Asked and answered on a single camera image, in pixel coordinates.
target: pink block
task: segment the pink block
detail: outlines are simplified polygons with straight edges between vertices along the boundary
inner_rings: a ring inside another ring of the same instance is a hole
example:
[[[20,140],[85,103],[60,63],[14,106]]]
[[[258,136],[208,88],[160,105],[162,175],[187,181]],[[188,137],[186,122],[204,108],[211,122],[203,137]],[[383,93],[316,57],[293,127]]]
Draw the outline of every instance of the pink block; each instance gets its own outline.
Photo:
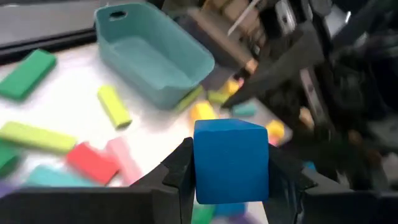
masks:
[[[126,185],[131,185],[141,178],[141,170],[131,158],[130,148],[122,137],[108,141],[105,150],[119,164],[120,174]]]

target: green block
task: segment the green block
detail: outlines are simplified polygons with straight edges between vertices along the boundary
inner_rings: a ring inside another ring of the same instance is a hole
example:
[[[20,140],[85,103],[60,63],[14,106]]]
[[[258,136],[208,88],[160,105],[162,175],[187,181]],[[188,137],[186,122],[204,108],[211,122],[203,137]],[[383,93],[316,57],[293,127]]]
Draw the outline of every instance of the green block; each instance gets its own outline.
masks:
[[[8,142],[0,141],[0,177],[6,177],[13,172],[19,162],[19,153]]]
[[[55,66],[54,55],[35,50],[30,53],[2,82],[0,95],[22,101]]]
[[[184,99],[182,99],[178,105],[175,107],[175,112],[181,112],[185,108],[187,108],[192,102],[195,101],[198,96],[203,93],[203,87],[198,86],[196,89],[191,91]]]
[[[8,121],[0,129],[0,138],[61,153],[69,152],[76,144],[76,138],[73,136],[15,121]]]
[[[229,95],[224,93],[213,90],[207,92],[207,99],[210,101],[210,103],[223,104],[226,100],[228,100],[228,98]]]
[[[193,205],[191,224],[209,224],[214,211],[214,205]]]

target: plastic basket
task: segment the plastic basket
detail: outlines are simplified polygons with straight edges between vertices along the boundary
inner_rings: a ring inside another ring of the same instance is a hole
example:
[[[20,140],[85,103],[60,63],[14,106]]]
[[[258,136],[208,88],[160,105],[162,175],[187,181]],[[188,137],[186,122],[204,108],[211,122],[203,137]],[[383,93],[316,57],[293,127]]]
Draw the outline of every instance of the plastic basket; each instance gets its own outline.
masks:
[[[209,51],[151,4],[95,16],[101,58],[160,109],[172,109],[214,67]]]

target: white table surface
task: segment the white table surface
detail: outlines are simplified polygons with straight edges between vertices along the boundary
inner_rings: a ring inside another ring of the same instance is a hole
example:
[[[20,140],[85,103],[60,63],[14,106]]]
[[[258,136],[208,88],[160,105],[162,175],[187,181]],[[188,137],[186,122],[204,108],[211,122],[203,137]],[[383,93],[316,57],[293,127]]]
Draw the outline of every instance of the white table surface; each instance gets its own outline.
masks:
[[[16,63],[0,67],[0,79],[15,66]],[[97,90],[104,84],[117,88],[130,111],[133,122],[123,131],[115,131],[97,99]],[[275,119],[260,102],[253,101],[258,105],[257,114],[247,119],[248,121],[265,125]],[[174,114],[157,110],[148,104],[101,62],[96,44],[57,53],[57,66],[28,100],[18,104],[0,98],[0,111],[0,126],[6,121],[20,121],[71,134],[78,138],[78,142],[89,141],[98,149],[103,149],[108,140],[124,136],[131,148],[131,156],[138,163],[143,175],[166,158],[185,137],[192,135],[189,110]],[[228,117],[228,114],[223,113],[221,116]],[[26,149],[22,164],[9,180],[22,183],[39,164],[47,164],[55,169],[70,169],[61,156]],[[120,184],[120,179],[116,177],[110,185]],[[267,223],[260,202],[249,203],[248,215],[255,224]],[[213,223],[228,221],[221,218]]]

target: wooden block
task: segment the wooden block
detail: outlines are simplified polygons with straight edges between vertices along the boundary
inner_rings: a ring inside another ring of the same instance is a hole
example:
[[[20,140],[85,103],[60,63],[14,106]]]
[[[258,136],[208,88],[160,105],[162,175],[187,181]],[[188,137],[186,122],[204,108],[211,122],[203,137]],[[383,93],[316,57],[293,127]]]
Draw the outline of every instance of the wooden block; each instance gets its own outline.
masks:
[[[0,177],[6,177],[14,171],[19,162],[19,153],[10,143],[0,141]]]
[[[239,90],[239,83],[233,79],[229,79],[224,87],[223,87],[223,93],[227,94],[228,96],[231,96],[235,94]]]
[[[49,187],[99,187],[72,172],[62,172],[49,167],[37,166],[29,175],[25,184],[27,186]]]
[[[185,108],[187,108],[192,102],[195,101],[198,96],[203,93],[203,87],[198,86],[192,92],[190,92],[184,99],[182,99],[178,105],[175,107],[176,112],[181,112]]]
[[[273,136],[282,139],[285,136],[285,127],[280,121],[272,120],[267,124],[266,129],[268,131],[268,138]]]
[[[98,90],[98,98],[116,129],[131,124],[130,114],[113,87],[102,86]]]
[[[193,154],[200,204],[267,200],[269,156],[264,127],[238,119],[197,121]]]
[[[196,103],[191,109],[191,119],[193,122],[201,119],[217,119],[217,115],[208,101]]]
[[[55,61],[55,56],[44,50],[33,51],[0,83],[0,95],[19,101],[26,99],[53,69]]]
[[[232,107],[232,115],[240,117],[254,116],[257,108],[253,102],[242,103]]]
[[[108,141],[105,150],[118,163],[124,184],[131,185],[141,178],[141,170],[130,156],[130,148],[122,137]]]
[[[76,138],[73,136],[15,121],[8,121],[0,129],[0,138],[61,153],[70,151],[76,144]]]
[[[87,142],[77,145],[67,154],[67,163],[85,177],[103,185],[106,185],[119,170],[119,166],[111,157],[94,151]]]
[[[228,100],[229,95],[220,93],[217,91],[207,91],[207,99],[210,101],[210,103],[216,103],[216,104],[223,104],[226,100]]]

